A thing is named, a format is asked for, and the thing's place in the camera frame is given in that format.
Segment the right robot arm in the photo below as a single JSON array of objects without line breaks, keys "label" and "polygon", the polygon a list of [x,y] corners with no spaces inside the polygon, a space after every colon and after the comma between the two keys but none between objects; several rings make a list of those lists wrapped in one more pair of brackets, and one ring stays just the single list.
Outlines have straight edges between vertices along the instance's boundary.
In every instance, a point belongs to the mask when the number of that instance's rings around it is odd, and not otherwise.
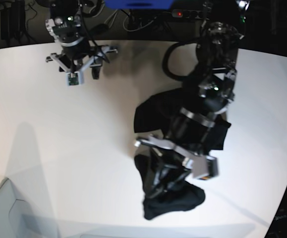
[{"label": "right robot arm", "polygon": [[85,19],[99,14],[102,1],[91,0],[51,0],[50,18],[45,21],[48,33],[58,43],[60,54],[51,53],[46,62],[54,61],[59,71],[65,73],[69,86],[84,83],[84,72],[91,69],[92,78],[98,80],[104,62],[109,63],[107,54],[117,53],[118,48],[98,45],[94,36],[108,31],[109,26],[101,23],[88,29]]}]

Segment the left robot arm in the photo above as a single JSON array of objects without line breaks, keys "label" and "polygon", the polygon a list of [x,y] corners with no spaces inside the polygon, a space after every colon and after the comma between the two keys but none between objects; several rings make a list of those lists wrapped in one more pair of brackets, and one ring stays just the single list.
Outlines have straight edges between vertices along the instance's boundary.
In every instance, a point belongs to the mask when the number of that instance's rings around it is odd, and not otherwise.
[{"label": "left robot arm", "polygon": [[[239,42],[245,34],[247,0],[208,0],[197,38],[170,46],[164,55],[164,74],[180,87],[151,96],[135,111],[135,146],[149,149],[143,177],[147,198],[159,197],[192,175],[216,177],[217,158],[230,124],[223,115],[234,101]],[[170,71],[169,59],[179,47],[194,44],[197,64],[188,75]]]}]

